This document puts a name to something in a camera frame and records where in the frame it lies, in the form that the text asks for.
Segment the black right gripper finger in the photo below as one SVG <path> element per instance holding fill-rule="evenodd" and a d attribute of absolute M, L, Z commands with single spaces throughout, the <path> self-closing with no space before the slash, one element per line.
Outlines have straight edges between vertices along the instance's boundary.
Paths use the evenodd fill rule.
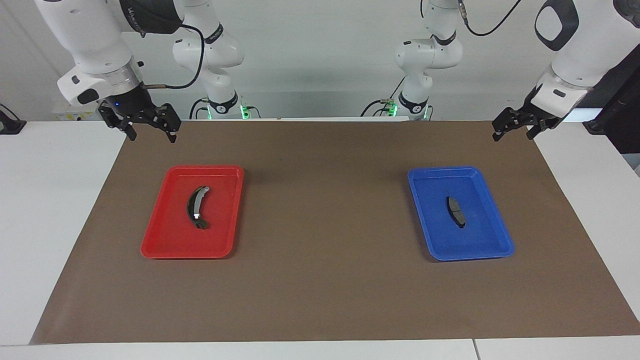
<path fill-rule="evenodd" d="M 182 120 L 171 104 L 163 104 L 151 110 L 150 125 L 164 132 L 169 142 L 174 144 L 178 139 Z"/>
<path fill-rule="evenodd" d="M 137 132 L 134 130 L 134 127 L 128 120 L 119 118 L 111 107 L 107 105 L 99 105 L 98 113 L 108 128 L 117 129 L 124 133 L 130 141 L 135 141 L 137 138 Z"/>

